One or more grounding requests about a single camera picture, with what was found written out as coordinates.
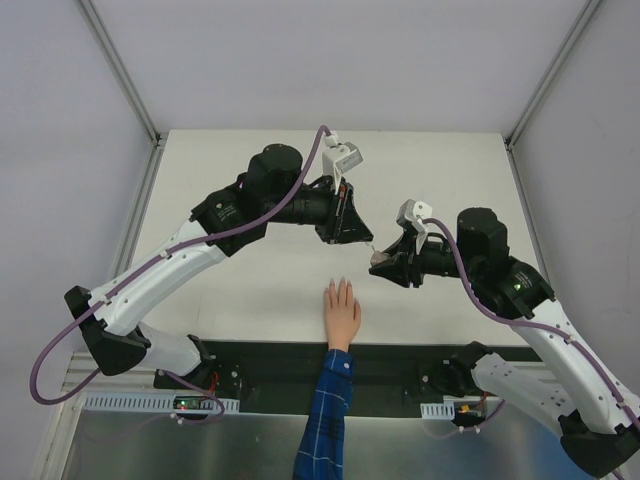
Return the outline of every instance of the person's arm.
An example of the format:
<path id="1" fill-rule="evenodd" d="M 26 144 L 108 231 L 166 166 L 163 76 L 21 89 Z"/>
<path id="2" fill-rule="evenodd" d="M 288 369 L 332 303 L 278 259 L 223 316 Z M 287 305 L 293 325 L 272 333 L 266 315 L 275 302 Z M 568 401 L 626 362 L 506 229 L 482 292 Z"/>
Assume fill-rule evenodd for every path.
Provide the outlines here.
<path id="1" fill-rule="evenodd" d="M 353 395 L 354 374 L 349 345 L 360 328 L 361 309 L 351 283 L 344 278 L 336 292 L 325 290 L 325 325 L 329 351 L 313 397 L 311 413 L 296 455 L 293 478 L 343 478 L 344 416 Z"/>

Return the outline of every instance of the metal frame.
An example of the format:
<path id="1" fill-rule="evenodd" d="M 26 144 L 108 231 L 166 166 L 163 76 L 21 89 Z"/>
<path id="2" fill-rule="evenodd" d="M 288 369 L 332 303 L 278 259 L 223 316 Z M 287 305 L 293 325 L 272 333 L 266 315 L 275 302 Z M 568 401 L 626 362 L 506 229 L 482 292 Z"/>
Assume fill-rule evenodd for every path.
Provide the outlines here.
<path id="1" fill-rule="evenodd" d="M 120 246 L 118 247 L 115 263 L 111 269 L 110 278 L 117 277 L 131 265 L 140 230 L 142 229 L 142 221 L 144 220 L 144 215 L 147 212 L 147 206 L 149 205 L 149 199 L 151 198 L 153 184 L 160 168 L 160 161 L 162 160 L 165 142 L 166 135 L 161 135 L 158 143 L 153 147 L 151 156 L 147 161 L 144 175 L 142 176 L 142 180 L 138 186 L 138 191 L 136 192 L 133 207 L 131 208 L 131 212 L 129 212 L 127 228 L 122 241 L 120 242 Z"/>
<path id="2" fill-rule="evenodd" d="M 126 233 L 120 243 L 118 253 L 114 261 L 111 273 L 115 276 L 126 270 L 131 263 L 138 235 L 142 227 L 144 214 L 153 189 L 153 183 L 159 169 L 162 152 L 164 150 L 164 142 L 166 141 L 167 136 L 158 132 L 155 127 L 155 124 L 151 119 L 149 112 L 124 65 L 122 57 L 118 53 L 93 1 L 74 1 L 87 21 L 88 28 L 96 39 L 96 42 L 104 55 L 105 61 L 109 65 L 116 81 L 122 89 L 123 95 L 127 98 L 127 101 L 131 105 L 131 108 L 153 146 L 152 154 L 147 162 L 145 173 L 140 181 L 140 185 L 136 192 L 135 200 L 128 217 Z M 525 109 L 516 122 L 512 133 L 506 137 L 505 141 L 514 181 L 516 183 L 516 188 L 518 189 L 525 219 L 530 230 L 538 264 L 540 266 L 541 273 L 547 278 L 547 270 L 540 250 L 530 204 L 518 172 L 517 161 L 513 157 L 513 147 L 526 130 L 535 111 L 546 98 L 549 90 L 554 84 L 554 81 L 557 79 L 563 66 L 566 64 L 570 54 L 578 45 L 578 41 L 582 37 L 587 26 L 604 3 L 605 0 L 587 0 L 569 33 L 560 45 L 558 52 L 536 86 L 536 89 L 527 102 Z M 543 381 L 555 382 L 555 379 L 550 377 L 549 372 L 546 371 L 544 366 L 540 365 L 539 367 L 536 366 L 533 368 L 542 369 L 541 374 L 545 377 Z M 63 391 L 69 391 L 73 385 L 80 381 L 81 377 L 84 378 L 86 374 L 93 369 L 95 369 L 95 363 L 88 353 L 75 354 L 71 361 L 67 379 L 63 386 Z M 134 369 L 127 372 L 127 374 L 120 375 L 118 377 L 107 378 L 98 376 L 94 382 L 92 382 L 91 390 L 113 391 L 114 388 L 118 388 L 120 391 L 148 392 L 150 389 L 153 389 L 153 372 L 143 370 L 144 369 Z M 81 394 L 56 407 L 53 419 L 49 425 L 49 429 L 44 440 L 44 447 L 37 459 L 31 478 L 47 480 L 61 478 L 85 398 L 85 394 Z M 623 475 L 627 475 L 625 467 L 622 467 L 620 470 Z"/>
<path id="3" fill-rule="evenodd" d="M 542 101 L 546 98 L 547 93 L 550 91 L 554 84 L 554 81 L 558 78 L 558 74 L 566 65 L 571 53 L 578 45 L 578 41 L 582 38 L 582 34 L 586 31 L 587 27 L 593 20 L 596 12 L 604 5 L 606 0 L 587 0 L 582 11 L 573 22 L 569 33 L 562 41 L 560 48 L 556 52 L 553 60 L 547 67 L 547 70 L 542 75 L 540 82 L 533 91 L 533 95 L 527 102 L 527 106 L 518 118 L 515 127 L 510 135 L 507 136 L 506 144 L 509 150 L 513 149 L 513 146 L 522 136 L 522 133 L 527 128 L 531 117 L 541 105 Z"/>
<path id="4" fill-rule="evenodd" d="M 129 73 L 127 72 L 127 68 L 122 61 L 122 57 L 120 57 L 113 40 L 111 40 L 111 36 L 109 35 L 102 18 L 100 18 L 98 10 L 92 0 L 76 0 L 76 3 L 80 12 L 87 21 L 89 30 L 91 30 L 100 50 L 104 54 L 104 58 L 109 65 L 113 76 L 122 88 L 122 93 L 127 98 L 131 108 L 133 108 L 133 111 L 135 112 L 136 117 L 138 117 L 138 121 L 142 125 L 142 128 L 144 128 L 147 133 L 149 140 L 155 146 L 160 139 L 160 133 L 156 129 L 151 116 L 149 116 L 149 112 L 144 106 L 142 98 L 140 98 L 138 89 L 134 85 L 133 80 L 131 80 Z"/>
<path id="5" fill-rule="evenodd" d="M 549 272 L 544 261 L 544 256 L 542 255 L 535 217 L 533 216 L 533 212 L 531 211 L 531 203 L 529 202 L 529 197 L 527 196 L 524 184 L 522 183 L 522 177 L 520 176 L 520 172 L 518 171 L 518 164 L 516 163 L 512 150 L 509 148 L 507 148 L 507 158 L 509 159 L 509 166 L 511 167 L 513 181 L 516 184 L 516 190 L 518 191 L 518 196 L 520 197 L 520 204 L 522 205 L 522 210 L 524 212 L 524 219 L 527 222 L 529 236 L 531 237 L 531 244 L 533 245 L 533 253 L 536 255 L 540 274 L 544 277 L 545 280 L 549 281 Z"/>

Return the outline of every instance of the white bracket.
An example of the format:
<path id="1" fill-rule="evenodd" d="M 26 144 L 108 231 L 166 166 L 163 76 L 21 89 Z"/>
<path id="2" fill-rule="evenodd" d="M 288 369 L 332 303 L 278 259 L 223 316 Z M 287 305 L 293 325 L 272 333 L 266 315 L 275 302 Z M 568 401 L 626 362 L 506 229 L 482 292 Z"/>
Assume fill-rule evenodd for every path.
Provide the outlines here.
<path id="1" fill-rule="evenodd" d="M 429 235 L 429 226 L 422 223 L 422 220 L 430 218 L 433 214 L 433 208 L 425 202 L 416 202 L 415 200 L 407 200 L 402 204 L 398 211 L 396 223 L 405 228 L 410 224 L 417 232 L 416 237 L 416 254 L 420 254 L 424 242 Z"/>
<path id="2" fill-rule="evenodd" d="M 456 418 L 456 408 L 452 401 L 443 403 L 421 403 L 420 413 L 423 420 L 453 420 Z"/>
<path id="3" fill-rule="evenodd" d="M 322 173 L 333 177 L 333 188 L 338 193 L 342 176 L 363 161 L 360 150 L 353 143 L 338 143 L 338 135 L 325 137 L 328 150 L 322 153 Z"/>

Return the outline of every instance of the human hand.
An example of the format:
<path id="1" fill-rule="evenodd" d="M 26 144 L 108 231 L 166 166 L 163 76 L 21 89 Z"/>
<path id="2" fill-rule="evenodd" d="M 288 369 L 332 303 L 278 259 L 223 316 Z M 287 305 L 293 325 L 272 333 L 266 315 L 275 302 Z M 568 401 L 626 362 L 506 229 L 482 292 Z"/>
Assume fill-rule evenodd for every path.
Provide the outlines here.
<path id="1" fill-rule="evenodd" d="M 349 345 L 360 329 L 362 310 L 353 297 L 353 286 L 344 277 L 336 291 L 333 280 L 324 291 L 324 323 L 327 328 L 329 350 L 349 350 Z"/>

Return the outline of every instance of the wrist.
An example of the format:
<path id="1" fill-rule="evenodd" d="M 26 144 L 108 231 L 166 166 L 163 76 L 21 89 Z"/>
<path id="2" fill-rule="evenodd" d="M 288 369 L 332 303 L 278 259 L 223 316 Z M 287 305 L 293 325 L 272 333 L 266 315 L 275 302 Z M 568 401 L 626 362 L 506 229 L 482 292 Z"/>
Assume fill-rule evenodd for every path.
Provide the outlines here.
<path id="1" fill-rule="evenodd" d="M 344 353 L 349 353 L 349 344 L 344 342 L 331 342 L 329 343 L 329 350 L 340 350 Z"/>

